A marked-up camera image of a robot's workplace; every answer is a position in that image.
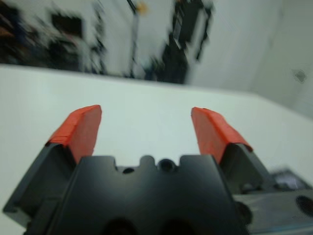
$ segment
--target blurry background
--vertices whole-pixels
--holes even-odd
[[[18,21],[21,29],[9,32],[16,42],[1,34],[2,63],[254,92],[313,118],[311,0],[214,1],[208,29],[207,15],[201,10],[193,39],[183,49],[186,58],[181,61],[178,55],[179,72],[172,73],[179,78],[166,77],[163,71],[161,79],[156,71],[164,70],[165,48],[170,44],[170,33],[175,31],[175,0],[144,1],[147,10],[138,14],[135,30],[133,74],[130,64],[135,15],[126,0],[4,2],[11,8],[9,17]],[[205,7],[211,6],[210,1],[202,2]],[[2,23],[5,11],[2,6]],[[194,57],[204,31],[209,40],[204,42],[197,61]]]

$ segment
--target screw hole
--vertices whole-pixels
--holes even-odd
[[[194,228],[183,220],[168,221],[161,231],[161,235],[196,235]]]
[[[163,159],[158,163],[158,168],[164,172],[174,172],[176,165],[169,159]]]
[[[125,170],[123,170],[123,174],[129,174],[134,172],[135,170],[133,168],[126,168]]]
[[[313,217],[313,200],[306,196],[298,196],[296,204],[299,209],[306,215]]]

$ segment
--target white table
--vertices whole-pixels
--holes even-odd
[[[138,165],[199,154],[190,113],[194,106],[221,113],[269,169],[288,166],[313,182],[313,121],[248,93],[193,88],[98,75],[0,66],[0,206],[68,114],[100,104],[94,155]],[[1,234],[22,234],[0,215]]]

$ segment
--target metal plate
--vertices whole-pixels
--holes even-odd
[[[252,212],[250,233],[313,234],[313,217],[298,207],[296,198],[306,196],[313,199],[313,190],[277,192],[252,195],[233,195]]]

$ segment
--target white wall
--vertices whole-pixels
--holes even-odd
[[[313,1],[285,0],[283,21],[251,90],[313,118]],[[303,70],[300,84],[292,70]]]
[[[249,90],[279,22],[281,0],[215,2],[210,42],[190,84]]]
[[[7,0],[25,9],[25,18],[48,19],[47,8],[58,6],[80,13],[85,19],[85,37],[93,40],[94,0]],[[106,65],[113,73],[129,72],[133,16],[126,0],[101,0],[105,8]],[[148,14],[139,20],[137,61],[160,56],[171,28],[174,0],[145,0]],[[204,46],[201,63],[195,65],[188,83],[247,91],[279,22],[282,0],[216,0],[210,42]]]

